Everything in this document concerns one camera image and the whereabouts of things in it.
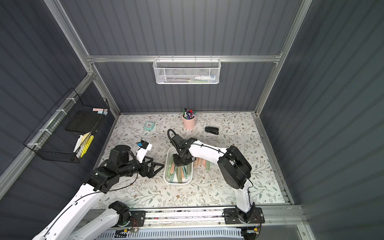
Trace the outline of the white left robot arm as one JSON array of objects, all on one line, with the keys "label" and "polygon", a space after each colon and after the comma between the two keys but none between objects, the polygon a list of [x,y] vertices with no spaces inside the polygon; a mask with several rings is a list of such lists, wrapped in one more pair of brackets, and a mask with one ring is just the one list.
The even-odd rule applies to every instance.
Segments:
[{"label": "white left robot arm", "polygon": [[111,203],[96,219],[74,232],[91,207],[106,193],[113,192],[113,186],[121,177],[132,175],[153,178],[165,166],[156,163],[146,153],[152,148],[147,142],[140,142],[133,154],[126,145],[117,145],[110,151],[106,163],[94,169],[81,185],[75,196],[60,213],[40,232],[35,240],[92,240],[110,227],[135,227],[138,221],[132,217],[130,208],[120,201]]}]

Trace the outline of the white oval storage box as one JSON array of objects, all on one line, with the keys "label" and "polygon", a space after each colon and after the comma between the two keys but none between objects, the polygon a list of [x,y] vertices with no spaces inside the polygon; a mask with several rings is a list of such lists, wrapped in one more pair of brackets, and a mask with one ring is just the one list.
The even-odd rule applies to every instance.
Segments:
[{"label": "white oval storage box", "polygon": [[174,154],[176,153],[174,147],[171,147],[167,152],[164,181],[169,185],[187,185],[193,178],[193,163],[186,166],[176,166],[174,162]]}]

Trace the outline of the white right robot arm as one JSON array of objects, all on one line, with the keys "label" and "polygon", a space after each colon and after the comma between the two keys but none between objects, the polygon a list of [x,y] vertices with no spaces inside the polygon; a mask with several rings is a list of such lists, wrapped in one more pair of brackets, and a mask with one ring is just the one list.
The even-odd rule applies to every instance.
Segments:
[{"label": "white right robot arm", "polygon": [[257,207],[250,196],[252,167],[240,150],[235,146],[219,148],[189,138],[183,139],[173,129],[168,129],[167,136],[176,149],[173,155],[177,167],[187,166],[197,159],[203,159],[219,166],[226,183],[234,189],[236,211],[242,223],[249,223],[256,215]]}]

